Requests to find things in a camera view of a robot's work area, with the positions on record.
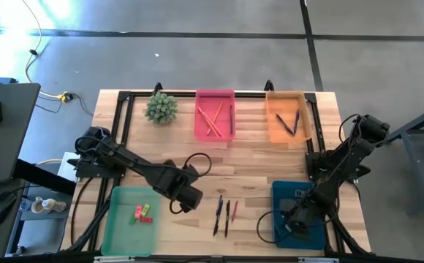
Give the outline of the green plastic bin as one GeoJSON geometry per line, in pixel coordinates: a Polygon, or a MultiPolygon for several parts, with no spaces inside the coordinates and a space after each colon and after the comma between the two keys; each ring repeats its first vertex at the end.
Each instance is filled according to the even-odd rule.
{"type": "Polygon", "coordinates": [[[117,186],[113,189],[108,210],[101,252],[104,256],[150,256],[156,251],[159,225],[160,195],[149,187],[117,186]],[[138,218],[130,224],[138,205],[151,207],[145,217],[152,224],[138,218]]]}

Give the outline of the black computer mouse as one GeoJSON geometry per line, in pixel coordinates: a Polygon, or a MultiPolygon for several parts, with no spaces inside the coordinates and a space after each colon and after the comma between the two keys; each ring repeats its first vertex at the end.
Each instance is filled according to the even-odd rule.
{"type": "Polygon", "coordinates": [[[7,218],[16,200],[17,196],[14,192],[6,191],[0,194],[0,225],[7,218]]]}

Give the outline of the black table frame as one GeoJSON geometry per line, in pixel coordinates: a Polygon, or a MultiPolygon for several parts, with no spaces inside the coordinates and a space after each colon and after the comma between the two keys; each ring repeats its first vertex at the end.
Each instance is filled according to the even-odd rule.
{"type": "Polygon", "coordinates": [[[158,255],[191,256],[312,256],[311,250],[277,248],[270,244],[270,187],[273,181],[307,180],[304,143],[273,144],[268,139],[265,95],[237,91],[235,139],[199,142],[194,136],[193,91],[174,91],[178,117],[170,126],[156,127],[144,112],[149,91],[137,91],[127,137],[130,150],[150,161],[190,160],[208,174],[195,186],[204,196],[198,208],[178,213],[177,205],[162,199],[156,240],[158,255]],[[223,205],[218,232],[213,236],[220,195],[223,205]],[[230,201],[228,236],[224,236],[226,203],[230,201]],[[238,201],[235,220],[232,210],[238,201]]]}

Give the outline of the pink plastic bin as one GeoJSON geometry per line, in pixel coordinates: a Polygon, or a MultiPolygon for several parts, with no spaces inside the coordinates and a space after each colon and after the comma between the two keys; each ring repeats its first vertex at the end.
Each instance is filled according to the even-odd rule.
{"type": "Polygon", "coordinates": [[[198,90],[195,96],[194,135],[202,142],[229,142],[235,139],[235,92],[230,89],[198,90]],[[223,102],[216,122],[213,117],[223,102]],[[230,136],[230,105],[233,106],[233,135],[230,136]],[[209,127],[212,132],[207,135],[209,127]]]}

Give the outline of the dark pen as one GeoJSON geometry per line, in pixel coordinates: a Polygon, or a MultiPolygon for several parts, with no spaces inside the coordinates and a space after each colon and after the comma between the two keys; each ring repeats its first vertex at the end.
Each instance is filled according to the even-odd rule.
{"type": "Polygon", "coordinates": [[[284,127],[284,129],[287,131],[287,133],[291,134],[292,136],[295,135],[294,131],[285,123],[284,119],[279,115],[276,114],[276,118],[278,122],[284,127]]]}

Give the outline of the black desk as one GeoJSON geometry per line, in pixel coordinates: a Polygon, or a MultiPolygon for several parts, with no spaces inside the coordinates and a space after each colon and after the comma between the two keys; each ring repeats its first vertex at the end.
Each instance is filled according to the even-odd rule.
{"type": "Polygon", "coordinates": [[[0,85],[0,183],[11,179],[41,85],[0,85]]]}

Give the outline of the blue plastic bin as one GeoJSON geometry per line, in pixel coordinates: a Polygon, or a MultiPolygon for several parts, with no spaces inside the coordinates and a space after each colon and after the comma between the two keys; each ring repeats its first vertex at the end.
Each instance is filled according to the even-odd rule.
{"type": "Polygon", "coordinates": [[[312,187],[309,182],[274,181],[271,184],[273,238],[278,248],[293,248],[321,251],[325,247],[324,226],[322,220],[315,218],[311,224],[318,224],[308,228],[301,235],[291,233],[284,225],[284,212],[291,210],[312,187]]]}

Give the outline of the white box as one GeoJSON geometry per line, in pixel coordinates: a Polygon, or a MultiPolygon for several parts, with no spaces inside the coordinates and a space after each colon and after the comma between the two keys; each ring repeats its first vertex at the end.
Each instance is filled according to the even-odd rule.
{"type": "Polygon", "coordinates": [[[78,160],[79,158],[80,156],[76,153],[65,152],[60,163],[57,175],[74,183],[77,183],[79,179],[76,177],[77,171],[75,169],[75,166],[70,164],[68,161],[70,159],[78,160]]]}

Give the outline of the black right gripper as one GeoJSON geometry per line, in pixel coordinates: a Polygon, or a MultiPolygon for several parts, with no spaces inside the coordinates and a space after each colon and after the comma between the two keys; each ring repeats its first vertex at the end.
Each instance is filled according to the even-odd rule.
{"type": "Polygon", "coordinates": [[[282,219],[279,226],[293,237],[305,238],[310,229],[321,226],[319,204],[313,194],[306,194],[299,200],[281,199],[279,209],[282,219]]]}

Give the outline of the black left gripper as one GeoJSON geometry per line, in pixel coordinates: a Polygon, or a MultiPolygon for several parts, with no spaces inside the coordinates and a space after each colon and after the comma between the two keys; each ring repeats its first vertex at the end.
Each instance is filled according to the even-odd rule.
{"type": "Polygon", "coordinates": [[[192,186],[194,177],[177,169],[166,169],[156,184],[156,191],[170,201],[177,201],[183,212],[195,210],[203,193],[192,186]]]}

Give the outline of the beige cup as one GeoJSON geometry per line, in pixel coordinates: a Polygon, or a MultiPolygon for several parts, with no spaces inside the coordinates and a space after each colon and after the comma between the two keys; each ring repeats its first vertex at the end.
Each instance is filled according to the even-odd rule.
{"type": "Polygon", "coordinates": [[[35,214],[61,213],[66,208],[66,202],[56,201],[55,199],[43,199],[42,197],[36,197],[31,204],[31,211],[35,214]]]}

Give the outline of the orange plastic bin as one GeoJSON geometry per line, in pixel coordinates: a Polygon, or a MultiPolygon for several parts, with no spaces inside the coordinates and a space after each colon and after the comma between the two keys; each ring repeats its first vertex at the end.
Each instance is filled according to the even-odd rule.
{"type": "Polygon", "coordinates": [[[268,136],[272,143],[300,143],[312,138],[305,94],[302,91],[269,91],[265,95],[265,109],[268,122],[268,136]],[[299,109],[297,134],[292,136],[278,122],[279,114],[293,130],[295,113],[299,109]]]}

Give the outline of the black pen with clip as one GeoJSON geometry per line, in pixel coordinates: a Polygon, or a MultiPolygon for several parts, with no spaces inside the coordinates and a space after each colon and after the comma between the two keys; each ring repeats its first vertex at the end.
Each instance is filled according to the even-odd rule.
{"type": "Polygon", "coordinates": [[[218,208],[217,211],[216,211],[216,220],[215,220],[215,224],[214,224],[214,228],[213,228],[213,236],[215,236],[218,232],[221,211],[222,211],[221,208],[218,208]]]}

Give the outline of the silver bracket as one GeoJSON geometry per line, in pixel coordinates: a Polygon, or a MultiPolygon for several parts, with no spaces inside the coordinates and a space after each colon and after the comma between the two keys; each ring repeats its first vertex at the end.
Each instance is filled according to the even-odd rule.
{"type": "Polygon", "coordinates": [[[337,258],[328,257],[298,257],[298,263],[340,263],[337,258]]]}
{"type": "Polygon", "coordinates": [[[134,256],[95,256],[93,263],[130,263],[134,261],[134,256]]]}

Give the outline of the potted green plant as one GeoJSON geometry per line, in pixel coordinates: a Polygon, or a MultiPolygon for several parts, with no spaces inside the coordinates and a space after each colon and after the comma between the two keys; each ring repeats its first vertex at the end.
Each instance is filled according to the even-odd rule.
{"type": "Polygon", "coordinates": [[[178,103],[174,96],[157,92],[150,96],[145,117],[158,125],[171,123],[176,119],[178,103]]]}

